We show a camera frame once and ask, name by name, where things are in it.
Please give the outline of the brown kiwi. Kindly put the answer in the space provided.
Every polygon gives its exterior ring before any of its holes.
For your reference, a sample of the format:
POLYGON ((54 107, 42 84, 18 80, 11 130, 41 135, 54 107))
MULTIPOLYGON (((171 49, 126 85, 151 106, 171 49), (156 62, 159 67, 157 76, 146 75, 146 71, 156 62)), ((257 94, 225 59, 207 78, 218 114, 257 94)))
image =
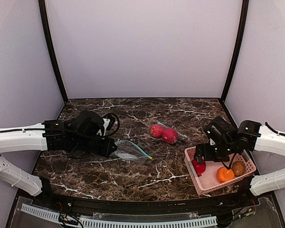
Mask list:
POLYGON ((242 176, 245 173, 245 165, 242 161, 235 161, 231 167, 235 176, 242 176))

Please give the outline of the left black frame post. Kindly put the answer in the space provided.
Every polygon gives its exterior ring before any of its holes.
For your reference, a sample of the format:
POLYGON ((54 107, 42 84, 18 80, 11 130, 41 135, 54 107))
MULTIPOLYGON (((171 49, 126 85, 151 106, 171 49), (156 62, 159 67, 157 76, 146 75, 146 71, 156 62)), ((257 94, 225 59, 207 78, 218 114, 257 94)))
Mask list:
POLYGON ((39 12, 41 17, 41 23, 42 28, 44 32, 44 37, 47 45, 47 51, 50 57, 50 62, 52 65, 52 69, 54 72, 54 76, 56 79, 57 86, 59 88, 61 97, 63 99, 63 102, 66 104, 69 99, 67 96, 67 92, 63 83, 63 79, 60 73, 60 69, 58 66, 58 61, 56 57, 56 53, 54 50, 54 44, 51 36, 50 26, 49 26, 49 20, 48 20, 48 14, 47 14, 47 8, 46 8, 46 1, 45 0, 38 0, 38 6, 39 6, 39 12))

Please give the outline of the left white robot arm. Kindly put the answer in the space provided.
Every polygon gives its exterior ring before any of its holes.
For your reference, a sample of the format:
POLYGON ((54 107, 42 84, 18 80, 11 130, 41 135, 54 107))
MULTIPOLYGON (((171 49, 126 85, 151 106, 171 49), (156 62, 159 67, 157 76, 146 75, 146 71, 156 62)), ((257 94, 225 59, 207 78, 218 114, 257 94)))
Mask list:
POLYGON ((0 179, 33 197, 52 192, 50 181, 10 163, 3 154, 20 151, 88 152, 109 157, 117 150, 112 136, 120 120, 114 113, 100 116, 83 110, 76 118, 47 120, 35 125, 0 129, 0 179))

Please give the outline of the orange tangerine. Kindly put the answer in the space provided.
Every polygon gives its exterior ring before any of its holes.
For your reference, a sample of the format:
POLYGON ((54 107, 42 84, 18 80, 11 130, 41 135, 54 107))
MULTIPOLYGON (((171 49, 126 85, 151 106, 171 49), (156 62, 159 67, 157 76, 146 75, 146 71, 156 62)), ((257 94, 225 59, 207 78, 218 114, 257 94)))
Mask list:
POLYGON ((221 167, 217 170, 216 174, 217 180, 220 183, 224 183, 235 178, 235 175, 231 169, 227 169, 226 167, 221 167))

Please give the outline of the pink plastic basket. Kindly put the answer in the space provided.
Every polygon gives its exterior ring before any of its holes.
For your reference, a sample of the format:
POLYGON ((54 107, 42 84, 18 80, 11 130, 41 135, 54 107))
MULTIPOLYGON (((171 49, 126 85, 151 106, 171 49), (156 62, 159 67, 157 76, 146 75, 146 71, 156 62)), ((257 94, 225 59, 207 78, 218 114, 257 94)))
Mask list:
POLYGON ((219 162, 203 161, 201 164, 194 161, 195 147, 185 149, 185 164, 190 174, 195 190, 199 196, 230 187, 231 185, 251 176, 257 170, 254 162, 246 152, 242 155, 230 155, 232 168, 219 162))

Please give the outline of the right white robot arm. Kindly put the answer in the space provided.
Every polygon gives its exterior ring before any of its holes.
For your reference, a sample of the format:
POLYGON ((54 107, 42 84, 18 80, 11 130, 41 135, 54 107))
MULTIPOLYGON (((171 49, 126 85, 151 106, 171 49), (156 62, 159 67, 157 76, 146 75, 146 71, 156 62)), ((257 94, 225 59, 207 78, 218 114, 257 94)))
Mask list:
MULTIPOLYGON (((234 127, 217 116, 205 128, 208 143, 196 146, 194 160, 226 163, 229 155, 244 151, 263 151, 285 157, 285 133, 273 129, 268 123, 261 124, 250 120, 234 127)), ((285 168, 265 175, 247 179, 250 192, 261 195, 269 191, 285 188, 285 168)))

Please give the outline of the clear zip bag blue zipper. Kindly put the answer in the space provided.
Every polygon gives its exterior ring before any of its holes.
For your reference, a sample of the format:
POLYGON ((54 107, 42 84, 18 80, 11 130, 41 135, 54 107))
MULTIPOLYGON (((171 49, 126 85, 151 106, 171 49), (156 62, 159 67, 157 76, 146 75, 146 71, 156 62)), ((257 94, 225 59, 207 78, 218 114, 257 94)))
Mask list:
POLYGON ((188 140, 188 136, 181 134, 173 128, 170 128, 161 122, 154 124, 150 128, 150 135, 155 138, 161 138, 164 142, 168 144, 175 144, 177 141, 188 140))

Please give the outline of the red strawberry fruit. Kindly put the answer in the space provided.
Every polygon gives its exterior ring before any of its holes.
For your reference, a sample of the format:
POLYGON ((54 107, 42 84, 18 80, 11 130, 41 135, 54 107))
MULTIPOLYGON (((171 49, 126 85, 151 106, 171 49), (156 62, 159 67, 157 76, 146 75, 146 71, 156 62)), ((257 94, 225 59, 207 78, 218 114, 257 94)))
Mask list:
POLYGON ((206 170, 206 163, 204 160, 202 160, 202 163, 192 160, 192 165, 198 177, 201 176, 206 170))

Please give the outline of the black frame post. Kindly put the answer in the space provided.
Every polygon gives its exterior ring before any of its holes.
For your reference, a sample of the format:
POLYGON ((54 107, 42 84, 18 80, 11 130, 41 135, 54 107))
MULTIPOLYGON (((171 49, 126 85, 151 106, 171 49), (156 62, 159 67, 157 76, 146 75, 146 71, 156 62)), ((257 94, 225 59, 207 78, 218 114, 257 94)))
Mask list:
POLYGON ((246 21, 247 21, 248 7, 249 7, 249 0, 242 0, 237 36, 236 36, 234 50, 233 50, 232 58, 231 58, 229 69, 228 69, 227 78, 226 78, 224 88, 223 88, 223 91, 220 97, 221 103, 225 103, 226 101, 226 98, 228 96, 228 92, 229 92, 229 89, 232 83, 232 79, 234 76, 234 72, 237 66, 237 62, 238 62, 237 60, 239 57, 242 40, 244 36, 244 31, 245 31, 245 26, 246 26, 246 21))
POLYGON ((44 32, 44 37, 47 45, 47 51, 50 57, 50 62, 52 65, 52 69, 54 72, 54 76, 56 79, 57 86, 59 88, 61 97, 63 99, 63 102, 66 104, 69 99, 67 96, 67 92, 63 83, 63 79, 60 73, 60 69, 58 66, 58 61, 56 57, 56 53, 54 50, 54 44, 51 36, 50 26, 49 26, 49 20, 48 20, 48 14, 47 14, 47 8, 46 8, 46 1, 45 0, 38 0, 38 6, 39 6, 39 12, 41 17, 41 23, 42 28, 44 32))

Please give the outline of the black front table rail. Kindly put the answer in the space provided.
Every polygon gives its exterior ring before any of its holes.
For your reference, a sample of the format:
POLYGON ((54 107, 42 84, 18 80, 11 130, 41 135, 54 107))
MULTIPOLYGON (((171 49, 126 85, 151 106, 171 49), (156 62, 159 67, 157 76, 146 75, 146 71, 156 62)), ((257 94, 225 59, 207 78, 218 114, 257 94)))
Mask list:
POLYGON ((62 204, 63 211, 76 214, 112 213, 130 215, 160 215, 197 212, 199 214, 223 214, 234 209, 258 205, 259 200, 246 194, 227 195, 174 201, 108 201, 85 199, 53 194, 62 204))

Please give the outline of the red tomato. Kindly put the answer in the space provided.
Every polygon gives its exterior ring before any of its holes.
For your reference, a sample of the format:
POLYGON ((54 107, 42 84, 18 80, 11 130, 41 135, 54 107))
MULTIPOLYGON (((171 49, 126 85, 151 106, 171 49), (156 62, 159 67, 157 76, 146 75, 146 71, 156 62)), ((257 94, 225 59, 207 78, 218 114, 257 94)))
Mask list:
POLYGON ((162 139, 169 144, 176 143, 178 139, 178 133, 172 128, 164 129, 161 136, 162 139))

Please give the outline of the right black frame post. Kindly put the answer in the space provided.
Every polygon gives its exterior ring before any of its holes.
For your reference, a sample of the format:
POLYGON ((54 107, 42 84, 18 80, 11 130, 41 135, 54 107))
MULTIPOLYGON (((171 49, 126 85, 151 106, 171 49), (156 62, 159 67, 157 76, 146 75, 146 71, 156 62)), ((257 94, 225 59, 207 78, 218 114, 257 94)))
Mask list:
POLYGON ((224 88, 223 88, 223 91, 220 97, 221 103, 225 103, 226 101, 226 98, 228 96, 228 92, 229 92, 229 89, 232 83, 232 79, 234 76, 234 72, 237 66, 237 62, 238 62, 237 60, 239 57, 242 40, 244 36, 244 31, 245 31, 245 26, 246 26, 246 21, 247 21, 248 7, 249 7, 249 0, 242 0, 237 36, 236 36, 234 50, 233 50, 232 58, 231 58, 229 69, 228 69, 227 78, 226 78, 224 88))

